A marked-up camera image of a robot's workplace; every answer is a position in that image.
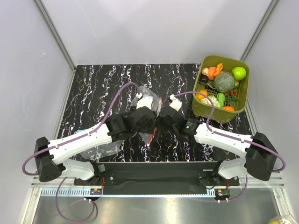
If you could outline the red zip clear bag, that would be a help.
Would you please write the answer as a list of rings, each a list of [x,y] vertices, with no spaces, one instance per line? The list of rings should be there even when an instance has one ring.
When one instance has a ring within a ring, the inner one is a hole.
[[[152,102],[152,111],[154,111],[156,113],[156,118],[158,117],[160,111],[161,111],[161,107],[162,107],[162,98],[159,97],[156,93],[154,93],[151,89],[147,88],[146,86],[139,86],[139,90],[142,94],[144,95],[148,95],[148,96],[152,96],[153,97],[153,102]],[[130,103],[130,108],[131,109],[136,109],[136,105],[137,105],[137,97],[136,95],[134,96],[134,98],[132,99],[131,103]],[[146,147],[149,147],[155,132],[157,130],[157,126],[156,126],[156,121],[155,121],[155,129],[153,134],[148,134],[148,133],[139,133],[143,142],[146,144]]]

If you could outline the olive green plastic basket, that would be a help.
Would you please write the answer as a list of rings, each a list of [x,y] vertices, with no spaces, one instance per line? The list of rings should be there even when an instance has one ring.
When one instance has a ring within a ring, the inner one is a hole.
[[[224,71],[228,72],[231,71],[234,67],[243,67],[246,70],[246,77],[241,80],[241,83],[239,84],[239,87],[236,89],[236,97],[238,98],[237,101],[232,100],[225,100],[225,106],[232,106],[234,108],[234,111],[225,110],[219,107],[214,107],[214,112],[211,116],[212,120],[215,120],[219,123],[225,124],[230,122],[237,114],[243,112],[247,106],[247,96],[248,96],[248,88],[249,88],[249,77],[250,77],[250,69],[249,66],[240,61],[233,58],[227,58],[223,56],[207,56],[203,59],[200,70],[198,72],[195,84],[194,84],[194,91],[200,91],[202,89],[207,90],[209,95],[217,96],[219,93],[214,87],[213,83],[210,83],[209,86],[208,83],[201,84],[199,80],[201,79],[201,72],[202,69],[205,67],[212,67],[214,65],[217,65],[219,63],[224,64]]]

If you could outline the green netted melon toy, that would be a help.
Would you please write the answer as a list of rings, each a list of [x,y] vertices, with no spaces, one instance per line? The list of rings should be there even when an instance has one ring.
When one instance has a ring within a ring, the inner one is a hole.
[[[220,73],[214,79],[214,88],[221,93],[226,93],[234,89],[235,79],[234,76],[228,72]]]

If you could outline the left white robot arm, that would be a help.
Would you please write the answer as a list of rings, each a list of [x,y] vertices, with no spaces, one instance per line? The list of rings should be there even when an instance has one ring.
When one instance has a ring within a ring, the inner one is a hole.
[[[91,185],[101,179],[99,169],[91,162],[71,159],[90,148],[131,138],[136,133],[152,134],[157,113],[148,107],[132,108],[129,112],[111,115],[100,126],[94,126],[74,135],[51,140],[36,140],[35,162],[40,182],[49,182],[62,175],[79,178]]]

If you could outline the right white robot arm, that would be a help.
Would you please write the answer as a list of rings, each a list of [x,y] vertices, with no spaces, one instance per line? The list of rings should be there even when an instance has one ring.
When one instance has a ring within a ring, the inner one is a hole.
[[[268,181],[271,177],[278,153],[262,133],[239,135],[208,128],[206,123],[197,119],[185,119],[170,106],[162,108],[156,126],[173,132],[184,142],[208,144],[237,155],[236,159],[217,162],[212,179],[218,185],[240,175],[250,175],[261,181]]]

